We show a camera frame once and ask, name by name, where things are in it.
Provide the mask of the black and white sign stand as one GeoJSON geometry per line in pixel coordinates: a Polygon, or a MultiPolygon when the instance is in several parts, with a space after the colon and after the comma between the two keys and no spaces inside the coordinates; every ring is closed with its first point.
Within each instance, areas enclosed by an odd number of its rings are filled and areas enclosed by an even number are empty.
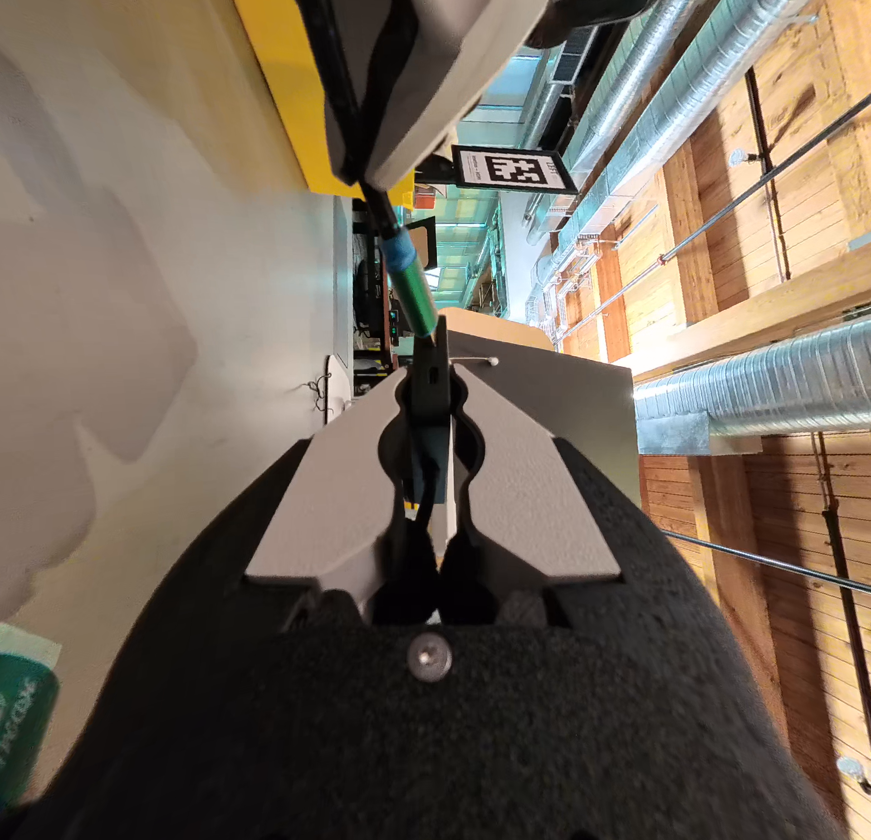
{"type": "Polygon", "coordinates": [[[462,188],[571,195],[575,181],[558,152],[453,145],[456,184],[462,188]]]}

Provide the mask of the wooden-framed black book stand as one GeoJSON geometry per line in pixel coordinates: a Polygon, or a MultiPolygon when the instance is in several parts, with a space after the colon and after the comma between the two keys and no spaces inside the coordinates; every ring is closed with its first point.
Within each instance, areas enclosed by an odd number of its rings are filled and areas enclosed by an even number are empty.
{"type": "Polygon", "coordinates": [[[637,472],[637,430],[626,368],[557,353],[541,329],[447,308],[450,355],[617,482],[637,472]]]}

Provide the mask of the silver ceiling duct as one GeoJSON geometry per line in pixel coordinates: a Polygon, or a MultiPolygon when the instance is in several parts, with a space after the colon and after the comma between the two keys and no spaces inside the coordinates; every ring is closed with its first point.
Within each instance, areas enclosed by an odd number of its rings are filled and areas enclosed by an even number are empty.
{"type": "Polygon", "coordinates": [[[869,317],[638,384],[634,405],[641,455],[742,454],[753,438],[868,430],[869,317]]]}
{"type": "MultiPolygon", "coordinates": [[[[630,21],[562,157],[577,189],[703,1],[657,0],[630,21]]],[[[555,254],[531,271],[529,301],[547,288],[577,237],[600,233],[625,208],[807,2],[718,1],[559,231],[555,254]]]]}

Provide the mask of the black hdmi switch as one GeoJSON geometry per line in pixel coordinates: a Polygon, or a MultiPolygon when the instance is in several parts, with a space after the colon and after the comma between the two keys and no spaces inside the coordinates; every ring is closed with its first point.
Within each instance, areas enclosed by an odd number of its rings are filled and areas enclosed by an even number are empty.
{"type": "Polygon", "coordinates": [[[435,334],[417,338],[405,394],[413,499],[430,510],[447,495],[452,400],[447,317],[437,317],[435,334]]]}

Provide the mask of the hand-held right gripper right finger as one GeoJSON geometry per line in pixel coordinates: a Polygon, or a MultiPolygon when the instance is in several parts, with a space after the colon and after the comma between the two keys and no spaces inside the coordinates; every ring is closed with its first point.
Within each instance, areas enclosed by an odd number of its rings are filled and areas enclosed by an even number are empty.
{"type": "Polygon", "coordinates": [[[462,365],[455,450],[467,477],[441,563],[441,621],[491,624],[513,599],[621,580],[621,567],[557,440],[462,365]]]}

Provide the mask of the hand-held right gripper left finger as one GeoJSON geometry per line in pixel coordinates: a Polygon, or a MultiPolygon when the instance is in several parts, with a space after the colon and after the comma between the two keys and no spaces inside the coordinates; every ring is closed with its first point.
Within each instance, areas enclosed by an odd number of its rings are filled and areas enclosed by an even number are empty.
{"type": "Polygon", "coordinates": [[[432,507],[413,499],[401,368],[315,433],[245,569],[256,585],[343,592],[376,624],[437,612],[432,507]]]}

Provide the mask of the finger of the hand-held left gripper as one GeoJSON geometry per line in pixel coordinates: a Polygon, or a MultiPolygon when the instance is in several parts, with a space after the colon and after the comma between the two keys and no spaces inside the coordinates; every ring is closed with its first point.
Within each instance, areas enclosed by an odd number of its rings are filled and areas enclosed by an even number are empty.
{"type": "Polygon", "coordinates": [[[403,0],[295,0],[323,89],[332,174],[343,183],[394,187],[381,168],[398,142],[387,116],[403,72],[403,0]]]}
{"type": "Polygon", "coordinates": [[[445,138],[522,46],[548,0],[391,0],[397,40],[379,39],[376,127],[366,166],[372,187],[392,188],[445,138]]]}

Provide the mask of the yellow plastic bin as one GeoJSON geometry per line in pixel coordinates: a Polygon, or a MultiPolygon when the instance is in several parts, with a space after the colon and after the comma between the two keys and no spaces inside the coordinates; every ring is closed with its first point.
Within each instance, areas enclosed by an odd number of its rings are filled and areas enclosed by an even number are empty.
{"type": "Polygon", "coordinates": [[[294,0],[233,0],[309,192],[361,200],[332,172],[325,96],[294,0]]]}

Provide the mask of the tan-backed chair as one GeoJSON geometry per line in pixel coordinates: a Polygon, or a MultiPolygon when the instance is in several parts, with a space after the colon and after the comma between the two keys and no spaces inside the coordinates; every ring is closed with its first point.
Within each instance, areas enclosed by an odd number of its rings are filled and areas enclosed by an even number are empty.
{"type": "Polygon", "coordinates": [[[436,217],[429,216],[406,225],[409,237],[425,271],[438,267],[436,217]]]}

